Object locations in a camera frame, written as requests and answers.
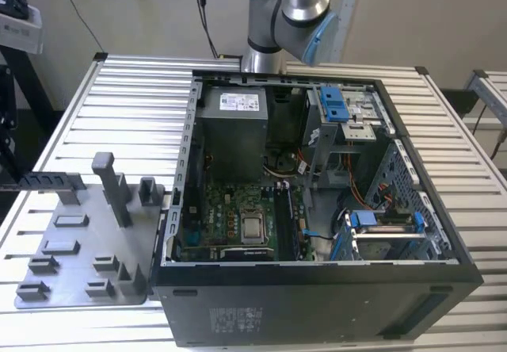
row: cable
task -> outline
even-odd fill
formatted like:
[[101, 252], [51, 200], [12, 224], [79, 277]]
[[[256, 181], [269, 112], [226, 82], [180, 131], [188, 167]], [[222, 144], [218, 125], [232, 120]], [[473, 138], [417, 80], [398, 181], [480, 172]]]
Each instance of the cable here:
[[272, 171], [265, 164], [262, 165], [262, 168], [264, 168], [264, 170], [268, 174], [271, 174], [275, 178], [293, 178], [293, 177], [295, 177], [295, 174], [284, 174], [284, 172], [291, 172], [291, 171]]
[[101, 45], [101, 43], [98, 41], [97, 37], [95, 36], [95, 34], [93, 33], [93, 31], [91, 30], [91, 28], [86, 24], [85, 20], [82, 18], [81, 14], [79, 13], [79, 10], [78, 10], [78, 7], [76, 7], [75, 3], [73, 0], [69, 0], [71, 1], [71, 5], [72, 7], [74, 7], [74, 11], [76, 12], [76, 14], [78, 15], [79, 19], [81, 20], [81, 22], [85, 25], [85, 27], [88, 29], [88, 32], [90, 33], [90, 35], [95, 39], [95, 42], [97, 43], [98, 47], [101, 49], [101, 51], [103, 52], [104, 49]]
[[490, 159], [493, 160], [495, 156], [497, 156], [498, 149], [500, 148], [501, 142], [497, 142], [496, 146], [493, 149], [493, 154], [491, 154]]
[[486, 111], [486, 107], [487, 107], [487, 105], [484, 104], [484, 107], [482, 108], [481, 113], [478, 115], [477, 122], [475, 122], [474, 130], [472, 130], [472, 135], [475, 134], [475, 130], [477, 130], [478, 123], [480, 122], [482, 115]]
[[200, 0], [196, 0], [196, 1], [197, 1], [197, 9], [199, 10], [200, 23], [203, 25], [204, 33], [206, 34], [206, 37], [208, 38], [209, 48], [212, 50], [213, 57], [216, 59], [216, 58], [218, 58], [218, 53], [216, 51], [215, 45], [213, 44], [213, 41], [212, 41], [210, 35], [209, 35], [208, 20], [205, 18], [205, 16], [206, 16], [205, 10], [203, 10], [204, 15], [203, 15], [203, 11], [201, 11], [201, 5], [204, 4], [206, 6], [206, 1], [204, 0], [204, 2], [202, 2], [202, 3], [200, 2]]
[[215, 55], [216, 58], [219, 57], [219, 53], [216, 51], [215, 45], [213, 44], [212, 38], [209, 35], [209, 28], [208, 28], [208, 18], [206, 17], [206, 3], [207, 0], [199, 0], [200, 8], [203, 12], [203, 20], [204, 20], [204, 26], [206, 29], [206, 33], [208, 34], [208, 39], [210, 43], [210, 47], [212, 48], [212, 53]]
[[363, 197], [360, 195], [359, 190], [357, 189], [356, 183], [354, 182], [354, 177], [352, 173], [352, 163], [350, 161], [350, 154], [348, 156], [347, 168], [349, 169], [349, 178], [350, 178], [350, 190], [352, 191], [352, 195], [355, 197], [357, 202], [361, 204], [363, 207], [369, 210], [373, 210], [368, 204], [366, 204], [363, 200]]
[[303, 229], [303, 235], [307, 235], [308, 237], [316, 237], [318, 239], [326, 239], [328, 241], [333, 241], [333, 237], [325, 237], [324, 235], [318, 234], [316, 231], [309, 231], [308, 229]]

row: aluminum extrusion table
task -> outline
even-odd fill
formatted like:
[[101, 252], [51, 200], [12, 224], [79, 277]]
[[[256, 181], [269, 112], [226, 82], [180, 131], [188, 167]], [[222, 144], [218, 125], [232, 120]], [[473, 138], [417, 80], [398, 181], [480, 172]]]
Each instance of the aluminum extrusion table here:
[[466, 88], [473, 90], [507, 128], [507, 72], [476, 70]]
[[[193, 69], [232, 71], [238, 70], [238, 62], [120, 55], [93, 61], [35, 169], [79, 172], [84, 182], [98, 182], [91, 160], [97, 151], [111, 151], [115, 168], [126, 174], [128, 182], [149, 174], [171, 189]], [[484, 285], [413, 343], [250, 349], [451, 352], [476, 351], [480, 346], [481, 352], [507, 350], [507, 182], [433, 80], [418, 71], [413, 67], [288, 64], [291, 75], [383, 81]], [[55, 194], [20, 193], [0, 227], [0, 346], [122, 352], [124, 348], [176, 349], [156, 301], [114, 308], [20, 311], [14, 307], [17, 284], [25, 276], [29, 256], [37, 249], [56, 202]]]

